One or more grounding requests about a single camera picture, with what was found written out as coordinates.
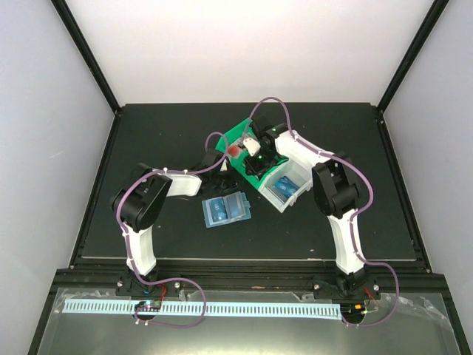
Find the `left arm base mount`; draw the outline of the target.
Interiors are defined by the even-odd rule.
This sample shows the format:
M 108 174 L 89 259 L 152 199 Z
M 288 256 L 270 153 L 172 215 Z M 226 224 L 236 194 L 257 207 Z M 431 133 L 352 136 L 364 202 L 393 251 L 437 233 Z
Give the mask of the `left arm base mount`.
M 141 282 L 134 273 L 125 274 L 121 276 L 116 284 L 116 294 L 119 296 L 130 296 L 131 298 L 151 297 L 157 299 L 178 292 L 182 281 L 170 281 L 160 283 L 158 285 L 148 283 L 155 283 L 158 280 L 156 274 L 143 277 L 145 283 Z

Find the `blue VIP card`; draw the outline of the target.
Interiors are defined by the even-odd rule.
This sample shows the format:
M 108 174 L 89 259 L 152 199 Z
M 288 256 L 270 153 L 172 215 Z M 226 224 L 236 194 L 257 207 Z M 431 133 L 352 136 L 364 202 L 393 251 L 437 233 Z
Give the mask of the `blue VIP card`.
M 209 200 L 207 206 L 212 223 L 220 223 L 228 219 L 228 213 L 222 197 Z

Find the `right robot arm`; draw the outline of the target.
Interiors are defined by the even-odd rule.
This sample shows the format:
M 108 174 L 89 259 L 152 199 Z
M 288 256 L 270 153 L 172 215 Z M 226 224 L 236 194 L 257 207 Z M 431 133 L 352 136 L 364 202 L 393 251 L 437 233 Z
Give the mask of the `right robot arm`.
M 327 216 L 336 246 L 337 292 L 352 298 L 363 288 L 366 272 L 359 234 L 350 229 L 350 215 L 359 207 L 361 187 L 356 175 L 339 161 L 342 154 L 324 151 L 266 117 L 249 119 L 238 145 L 246 152 L 242 175 L 279 212 L 312 191 Z

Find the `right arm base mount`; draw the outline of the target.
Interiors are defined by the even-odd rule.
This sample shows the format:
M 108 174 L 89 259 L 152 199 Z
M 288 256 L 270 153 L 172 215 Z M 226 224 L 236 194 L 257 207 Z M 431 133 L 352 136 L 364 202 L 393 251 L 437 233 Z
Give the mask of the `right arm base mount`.
M 371 276 L 316 275 L 311 280 L 312 291 L 319 298 L 331 300 L 366 300 L 381 298 L 380 291 L 375 290 L 377 282 Z

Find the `light blue card holder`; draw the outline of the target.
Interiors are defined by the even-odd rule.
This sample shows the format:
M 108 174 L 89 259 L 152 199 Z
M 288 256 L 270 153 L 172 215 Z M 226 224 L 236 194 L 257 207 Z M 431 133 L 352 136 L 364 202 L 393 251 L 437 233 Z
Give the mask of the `light blue card holder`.
M 212 223 L 207 202 L 215 198 L 218 197 L 213 197 L 202 202 L 205 226 L 208 229 L 251 219 L 251 204 L 247 199 L 246 194 L 244 192 L 234 192 L 230 195 L 222 197 L 225 202 L 226 210 L 228 213 L 228 219 L 220 223 Z

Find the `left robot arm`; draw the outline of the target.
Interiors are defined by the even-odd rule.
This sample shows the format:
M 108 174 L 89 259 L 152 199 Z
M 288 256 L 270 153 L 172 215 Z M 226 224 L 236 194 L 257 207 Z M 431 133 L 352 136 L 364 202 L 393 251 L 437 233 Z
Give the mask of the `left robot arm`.
M 221 192 L 237 185 L 227 152 L 208 149 L 203 160 L 187 170 L 153 169 L 139 163 L 111 199 L 112 211 L 126 246 L 126 264 L 135 275 L 132 285 L 142 295 L 153 294 L 159 278 L 156 267 L 153 225 L 168 197 L 196 197 Z

